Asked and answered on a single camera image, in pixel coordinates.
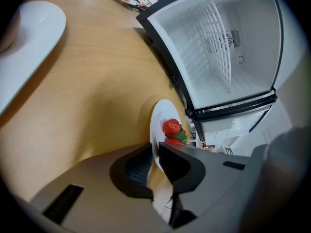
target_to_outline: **freezer compartment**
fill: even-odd
[[[172,55],[194,109],[271,89],[282,35],[275,0],[177,0],[148,20]]]
[[[207,145],[220,144],[225,138],[251,132],[277,100],[275,93],[256,100],[236,103],[218,110],[195,112],[191,115],[201,140]]]

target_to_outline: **open refrigerator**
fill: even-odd
[[[201,140],[249,133],[277,100],[277,0],[160,0],[137,17],[164,57]]]

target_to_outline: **strawberry leaf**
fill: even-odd
[[[182,128],[180,129],[178,134],[175,134],[175,135],[165,134],[165,136],[175,138],[175,139],[178,139],[180,141],[185,141],[188,138],[186,135],[184,135],[184,130]]]

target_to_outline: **wooden table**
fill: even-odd
[[[1,174],[28,201],[82,159],[149,142],[160,99],[172,101],[186,125],[183,104],[141,38],[137,11],[115,0],[44,1],[64,11],[66,29],[0,117]],[[165,176],[155,172],[157,186]]]

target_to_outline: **freezer door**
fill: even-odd
[[[201,140],[220,144],[223,139],[251,132],[277,100],[276,94],[228,108],[200,111],[191,118]]]

